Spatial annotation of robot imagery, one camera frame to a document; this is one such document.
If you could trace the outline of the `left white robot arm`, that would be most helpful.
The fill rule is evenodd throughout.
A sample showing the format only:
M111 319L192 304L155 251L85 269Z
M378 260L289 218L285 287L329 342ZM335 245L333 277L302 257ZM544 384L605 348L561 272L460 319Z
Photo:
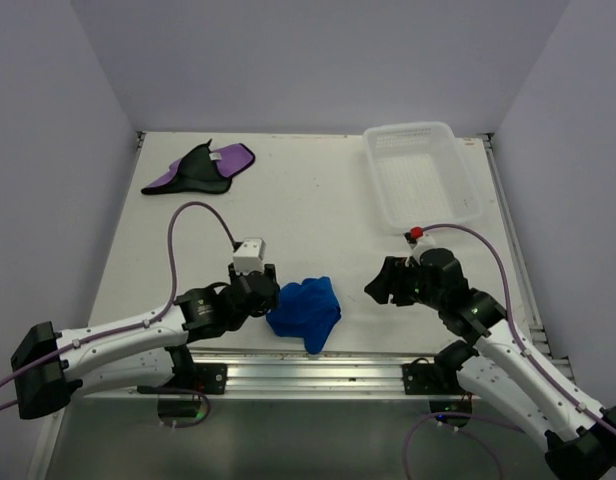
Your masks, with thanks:
M74 397L126 386L185 392L196 379L188 344L239 330L275 309L279 292L274 265L250 273L231 268L227 282L177 296L163 316L63 331L37 324L11 357L19 416L44 417Z

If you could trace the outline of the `blue towel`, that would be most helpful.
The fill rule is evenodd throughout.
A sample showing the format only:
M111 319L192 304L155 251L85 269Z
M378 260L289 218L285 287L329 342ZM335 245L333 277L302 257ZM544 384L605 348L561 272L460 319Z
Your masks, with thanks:
M341 318L341 306L327 276L286 284L280 291L279 306L266 314L275 335L301 339L310 355L322 352Z

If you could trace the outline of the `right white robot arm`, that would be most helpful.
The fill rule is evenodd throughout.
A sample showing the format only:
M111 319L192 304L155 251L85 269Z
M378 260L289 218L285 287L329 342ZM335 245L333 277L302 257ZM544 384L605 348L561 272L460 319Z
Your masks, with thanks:
M605 407L515 336L507 312L473 288L444 248L385 258L364 291L378 304L421 304L438 313L457 341L434 357L445 392L474 393L533 439L559 479L600 479L616 465L616 406Z

